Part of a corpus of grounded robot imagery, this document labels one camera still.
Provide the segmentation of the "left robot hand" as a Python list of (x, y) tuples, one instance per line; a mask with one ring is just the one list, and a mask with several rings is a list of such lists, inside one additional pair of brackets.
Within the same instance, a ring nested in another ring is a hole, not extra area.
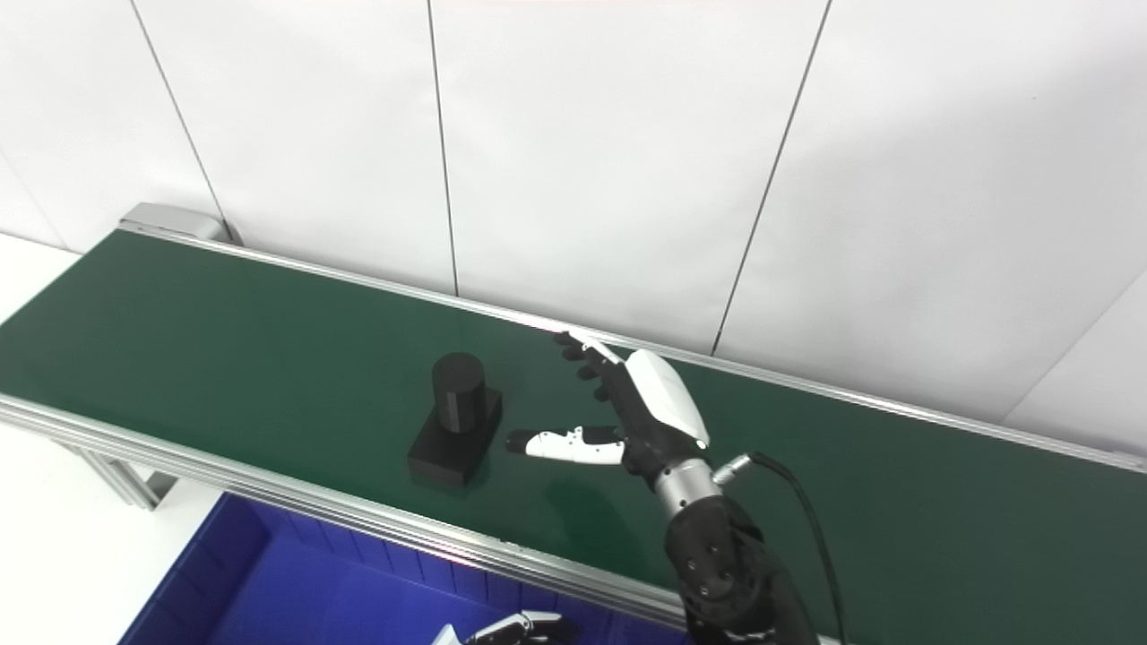
[(579, 628), (559, 613), (521, 611), (473, 632), (459, 637), (453, 625), (444, 625), (434, 644), (574, 644)]

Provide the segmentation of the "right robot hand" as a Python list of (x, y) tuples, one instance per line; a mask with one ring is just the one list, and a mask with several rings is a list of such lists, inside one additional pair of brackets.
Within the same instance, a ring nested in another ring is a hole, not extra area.
[(593, 466), (622, 466), (647, 485), (677, 465), (703, 458), (709, 434), (677, 370), (660, 355), (638, 348), (621, 357), (582, 331), (561, 331), (556, 343), (569, 362), (582, 362), (578, 379), (599, 380), (595, 401), (614, 409), (614, 426), (513, 430), (505, 448), (516, 454)]

